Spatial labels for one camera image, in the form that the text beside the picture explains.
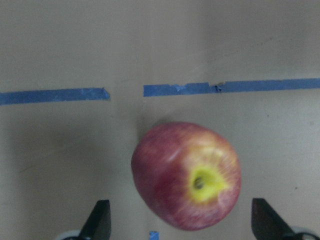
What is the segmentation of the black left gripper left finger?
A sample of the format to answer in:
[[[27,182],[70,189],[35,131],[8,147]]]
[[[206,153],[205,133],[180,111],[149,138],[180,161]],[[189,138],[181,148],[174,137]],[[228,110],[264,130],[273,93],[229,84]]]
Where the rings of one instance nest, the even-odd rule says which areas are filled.
[[[109,200],[98,200],[83,225],[80,240],[109,240],[111,236],[111,207]]]

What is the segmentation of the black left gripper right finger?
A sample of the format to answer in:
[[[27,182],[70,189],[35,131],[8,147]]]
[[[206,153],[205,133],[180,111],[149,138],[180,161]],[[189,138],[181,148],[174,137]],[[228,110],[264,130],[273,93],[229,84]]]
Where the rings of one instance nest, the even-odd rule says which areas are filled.
[[[251,230],[257,240],[294,240],[295,232],[264,198],[253,198]]]

